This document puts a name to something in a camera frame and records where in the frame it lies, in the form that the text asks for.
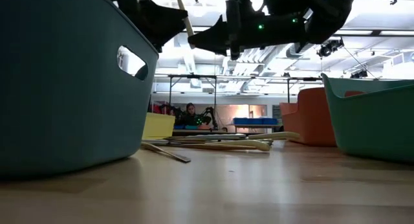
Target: yellow bin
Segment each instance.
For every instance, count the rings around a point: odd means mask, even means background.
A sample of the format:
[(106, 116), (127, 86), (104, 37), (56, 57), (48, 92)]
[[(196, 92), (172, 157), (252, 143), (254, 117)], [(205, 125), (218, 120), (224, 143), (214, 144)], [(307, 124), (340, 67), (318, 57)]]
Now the yellow bin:
[(142, 139), (155, 140), (172, 136), (174, 122), (174, 116), (147, 113)]

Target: ceiling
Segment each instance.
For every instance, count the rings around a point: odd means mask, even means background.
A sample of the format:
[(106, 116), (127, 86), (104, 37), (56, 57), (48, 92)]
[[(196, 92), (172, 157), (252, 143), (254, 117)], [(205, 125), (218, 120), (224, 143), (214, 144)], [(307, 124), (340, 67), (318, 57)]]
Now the ceiling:
[[(177, 0), (153, 0), (158, 5), (178, 8)], [(194, 31), (211, 27), (221, 14), (225, 13), (225, 0), (183, 0), (189, 12)], [(407, 78), (412, 67), (414, 70), (414, 0), (398, 0), (390, 5), (392, 0), (355, 0), (353, 10), (349, 15), (342, 31), (345, 47), (339, 49), (322, 60), (316, 51), (319, 45), (309, 47), (303, 54), (289, 56), (287, 51), (292, 45), (278, 45), (267, 47), (264, 50), (248, 49), (242, 56), (232, 62), (229, 57), (215, 55), (201, 49), (190, 49), (187, 42), (187, 33), (183, 32), (174, 37), (163, 47), (163, 53), (157, 63), (156, 78), (157, 91), (169, 90), (169, 78), (160, 74), (215, 74), (219, 76), (275, 76), (284, 73), (290, 76), (307, 77), (319, 76), (327, 73), (333, 77), (349, 78), (352, 72), (366, 68), (370, 73), (368, 78)], [(406, 35), (385, 37), (375, 35), (373, 30), (412, 30), (400, 32)], [(353, 36), (355, 30), (359, 36)], [(236, 77), (220, 79), (217, 92), (248, 92), (248, 93), (286, 93), (285, 84), (273, 83), (271, 80), (242, 80)], [(315, 86), (298, 82), (292, 92)], [(190, 84), (189, 80), (182, 79), (173, 90), (177, 92), (194, 90), (211, 86), (202, 81)]]

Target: robotic arm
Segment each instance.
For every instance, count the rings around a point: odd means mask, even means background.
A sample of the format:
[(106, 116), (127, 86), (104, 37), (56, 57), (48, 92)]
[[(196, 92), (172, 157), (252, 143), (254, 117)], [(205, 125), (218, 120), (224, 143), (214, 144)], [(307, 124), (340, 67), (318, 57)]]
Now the robotic arm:
[(200, 124), (207, 123), (209, 124), (210, 121), (213, 122), (213, 128), (218, 129), (219, 126), (217, 125), (217, 121), (215, 120), (214, 116), (214, 108), (207, 107), (200, 115), (199, 115)]
[[(343, 27), (354, 0), (263, 0), (269, 16), (254, 11), (250, 0), (226, 1), (227, 22), (221, 16), (216, 24), (188, 38), (200, 49), (232, 60), (244, 49), (264, 48), (284, 43), (299, 43), (299, 52), (307, 43), (321, 44)], [(305, 19), (306, 11), (312, 16)]]
[(169, 104), (162, 104), (160, 106), (160, 109), (163, 110), (164, 108), (166, 108), (166, 111), (171, 114), (171, 112), (173, 112), (173, 114), (175, 115), (175, 125), (181, 125), (182, 122), (182, 116), (183, 116), (183, 111), (181, 111), (181, 108), (179, 107), (174, 107), (171, 106)]
[(185, 10), (158, 6), (152, 0), (111, 0), (117, 1), (119, 9), (145, 35), (158, 52), (170, 39), (182, 32), (188, 17)]

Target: white wall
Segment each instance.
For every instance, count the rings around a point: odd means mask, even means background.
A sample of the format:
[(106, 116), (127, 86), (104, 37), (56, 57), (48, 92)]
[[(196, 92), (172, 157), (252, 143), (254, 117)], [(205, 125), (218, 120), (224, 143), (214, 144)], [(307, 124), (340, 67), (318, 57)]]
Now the white wall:
[[(167, 101), (168, 94), (152, 94), (152, 101)], [(296, 96), (290, 97), (290, 102), (297, 102)], [(171, 103), (187, 104), (192, 102), (194, 104), (214, 104), (214, 95), (193, 95), (193, 94), (172, 94)], [(287, 96), (223, 96), (217, 95), (217, 104), (249, 104), (249, 105), (266, 105), (267, 117), (272, 117), (272, 106), (278, 105), (281, 102), (287, 102)]]

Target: cable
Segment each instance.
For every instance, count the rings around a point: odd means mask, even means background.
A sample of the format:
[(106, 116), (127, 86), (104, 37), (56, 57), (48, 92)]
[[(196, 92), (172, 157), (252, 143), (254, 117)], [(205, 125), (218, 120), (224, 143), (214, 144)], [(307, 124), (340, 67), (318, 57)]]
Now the cable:
[(365, 67), (365, 66), (363, 66), (362, 64), (361, 64), (361, 62), (360, 61), (358, 61), (358, 59), (356, 59), (355, 57), (354, 57), (354, 55), (351, 53), (351, 52), (349, 52), (348, 51), (348, 49), (347, 48), (343, 48), (343, 49), (345, 49), (348, 53), (349, 53), (349, 55), (351, 55), (352, 56), (352, 58), (354, 58), (354, 60), (356, 60), (356, 62), (358, 62), (360, 65), (361, 65), (361, 67), (362, 68), (364, 68), (371, 76), (373, 76), (374, 77), (374, 79), (378, 79), (378, 78), (376, 78), (376, 76), (374, 76), (373, 75), (373, 73), (371, 73), (368, 69), (367, 69), (367, 67)]

